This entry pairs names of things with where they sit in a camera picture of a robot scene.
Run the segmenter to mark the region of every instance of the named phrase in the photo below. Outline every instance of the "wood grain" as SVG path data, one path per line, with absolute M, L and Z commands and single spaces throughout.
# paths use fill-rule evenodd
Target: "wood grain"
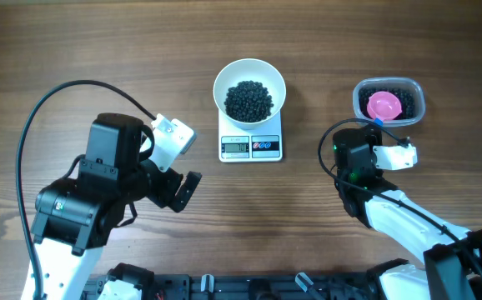
M 213 80 L 239 58 L 284 75 L 282 162 L 217 158 Z M 49 88 L 79 78 L 112 83 L 194 128 L 198 140 L 174 169 L 203 174 L 183 213 L 138 202 L 139 219 L 112 233 L 95 273 L 120 262 L 192 275 L 325 272 L 412 258 L 346 214 L 316 157 L 326 128 L 353 116 L 354 86 L 379 76 L 414 78 L 427 94 L 423 122 L 396 130 L 412 137 L 420 164 L 388 179 L 443 219 L 482 228 L 482 2 L 0 6 L 0 299 L 19 297 L 28 267 L 13 181 L 19 133 Z M 98 87 L 43 106 L 23 158 L 30 221 L 37 192 L 85 151 L 103 112 L 145 118 Z

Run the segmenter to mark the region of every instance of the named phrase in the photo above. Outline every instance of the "scale display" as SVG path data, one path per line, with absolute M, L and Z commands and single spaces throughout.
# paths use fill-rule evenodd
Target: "scale display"
M 230 144 L 224 145 L 224 151 L 226 153 L 245 153 L 247 152 L 247 144 Z
M 235 127 L 219 113 L 218 158 L 224 163 L 264 163 L 282 159 L 282 126 L 279 114 L 256 129 Z

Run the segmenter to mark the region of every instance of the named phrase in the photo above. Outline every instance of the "pink scoop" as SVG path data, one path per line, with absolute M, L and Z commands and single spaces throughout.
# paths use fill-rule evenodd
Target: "pink scoop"
M 367 113 L 380 121 L 393 120 L 402 112 L 399 99 L 391 92 L 375 92 L 369 97 Z

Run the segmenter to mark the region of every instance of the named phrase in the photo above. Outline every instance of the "black cable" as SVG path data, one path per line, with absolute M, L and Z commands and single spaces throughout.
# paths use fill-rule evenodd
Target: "black cable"
M 152 151 L 154 150 L 154 145 L 156 143 L 156 141 L 154 140 L 154 135 L 152 134 L 152 129 L 150 127 L 148 127 L 147 125 L 143 125 L 142 131 L 147 136 L 147 138 L 150 139 L 150 147 L 139 154 L 140 162 L 150 158 L 150 156 L 152 155 Z
M 76 158 L 74 158 L 73 160 L 73 164 L 71 165 L 71 167 L 68 169 L 68 171 L 65 173 L 65 175 L 61 176 L 61 178 L 68 178 L 69 176 L 71 176 L 71 174 L 74 172 L 74 168 L 76 167 L 76 165 L 80 162 L 80 159 L 82 158 L 85 158 L 85 154 L 80 154 L 78 156 L 76 156 Z
M 445 225 L 440 225 L 439 223 L 437 223 L 436 221 L 434 221 L 431 217 L 428 217 L 426 216 L 424 213 L 418 211 L 417 209 L 415 209 L 414 207 L 411 207 L 409 205 L 407 205 L 406 203 L 402 202 L 401 200 L 397 200 L 397 199 L 393 199 L 391 197 L 388 197 L 388 196 L 385 196 L 381 193 L 377 193 L 377 192 L 373 192 L 371 190 L 368 190 L 368 189 L 365 189 L 363 187 L 360 187 L 358 185 L 355 185 L 353 183 L 350 183 L 350 182 L 347 182 L 345 180 L 343 180 L 342 178 L 339 178 L 337 177 L 336 175 L 334 175 L 332 173 L 332 170 L 335 168 L 335 164 L 330 168 L 328 169 L 326 167 L 326 165 L 324 164 L 323 162 L 323 158 L 322 158 L 322 155 L 321 155 L 321 148 L 323 146 L 323 142 L 324 140 L 326 139 L 326 137 L 335 129 L 337 128 L 338 126 L 340 125 L 343 125 L 345 123 L 352 123 L 352 122 L 360 122 L 360 123 L 367 123 L 367 124 L 371 124 L 373 126 L 376 126 L 377 128 L 379 128 L 380 130 L 382 130 L 383 132 L 387 133 L 390 137 L 392 137 L 395 141 L 397 141 L 397 143 L 401 146 L 404 146 L 404 147 L 407 147 L 409 145 L 409 141 L 407 139 L 400 139 L 398 137 L 396 137 L 393 133 L 389 132 L 387 129 L 381 127 L 380 125 L 378 125 L 377 123 L 375 122 L 372 122 L 372 121 L 369 121 L 369 120 L 363 120 L 363 119 L 359 119 L 359 118 L 350 118 L 350 119 L 347 119 L 347 120 L 343 120 L 341 122 L 337 122 L 335 123 L 332 127 L 330 127 L 325 133 L 324 135 L 321 137 L 321 140 L 319 142 L 319 146 L 317 148 L 317 155 L 319 157 L 319 164 L 321 165 L 321 167 L 323 168 L 323 170 L 335 181 L 337 181 L 339 184 L 341 184 L 341 186 L 339 187 L 339 190 L 340 192 L 343 191 L 343 185 L 349 187 L 349 188 L 354 188 L 354 189 L 357 189 L 359 191 L 362 191 L 364 193 L 368 193 L 370 194 L 371 196 L 373 197 L 380 197 L 380 198 L 383 198 L 391 203 L 394 203 L 394 204 L 397 204 L 399 207 L 402 207 L 402 208 L 405 208 L 409 211 L 411 211 L 412 213 L 416 214 L 418 217 L 420 218 L 423 218 L 426 222 L 430 223 L 432 226 L 434 226 L 435 228 L 439 229 L 441 231 L 442 234 L 445 234 L 447 235 L 449 238 L 451 238 L 452 240 L 454 240 L 454 244 L 456 245 L 456 247 L 459 248 L 459 250 L 469 259 L 469 262 L 471 263 L 471 268 L 473 269 L 473 271 L 475 273 L 477 273 L 481 278 L 482 278 L 482 266 L 480 266 L 479 262 L 476 260 L 476 256 L 474 254 L 472 254 L 471 252 L 469 252 L 469 250 L 467 250 L 467 248 L 465 246 L 463 246 L 461 244 L 461 241 L 445 226 Z
M 35 279 L 35 293 L 33 294 L 33 299 L 36 299 L 36 300 L 41 299 L 44 293 L 43 293 L 43 280 L 41 279 L 41 270 L 39 266 L 38 256 L 35 253 L 32 237 L 30 236 L 30 227 L 28 226 L 28 220 L 26 219 L 26 208 L 24 207 L 23 179 L 21 174 L 24 142 L 26 141 L 26 135 L 28 134 L 28 129 L 32 124 L 33 117 L 35 116 L 39 108 L 43 105 L 43 103 L 45 103 L 47 99 L 50 98 L 50 96 L 57 93 L 58 91 L 61 91 L 64 88 L 69 88 L 77 85 L 94 85 L 94 86 L 99 86 L 99 87 L 107 88 L 111 91 L 114 91 L 117 94 L 129 100 L 133 105 L 135 105 L 141 112 L 143 112 L 149 118 L 151 118 L 152 120 L 156 119 L 156 117 L 152 113 L 146 110 L 143 106 L 141 106 L 141 104 L 139 104 L 135 99 L 130 97 L 130 95 L 128 95 L 127 93 L 123 92 L 122 90 L 110 84 L 107 84 L 105 82 L 99 82 L 96 80 L 76 80 L 76 81 L 60 84 L 57 87 L 54 87 L 52 90 L 50 90 L 46 95 L 44 95 L 41 98 L 41 100 L 38 101 L 35 107 L 33 107 L 32 112 L 30 113 L 30 115 L 28 116 L 28 119 L 26 120 L 26 123 L 24 124 L 23 132 L 21 133 L 21 137 L 18 141 L 17 158 L 15 162 L 15 179 L 16 179 L 15 184 L 17 188 L 18 212 L 21 217 L 21 221 L 23 223 L 23 231 L 24 231 L 24 239 L 26 240 L 26 248 L 28 249 L 28 255 L 30 257 L 30 261 L 32 262 L 33 278 Z

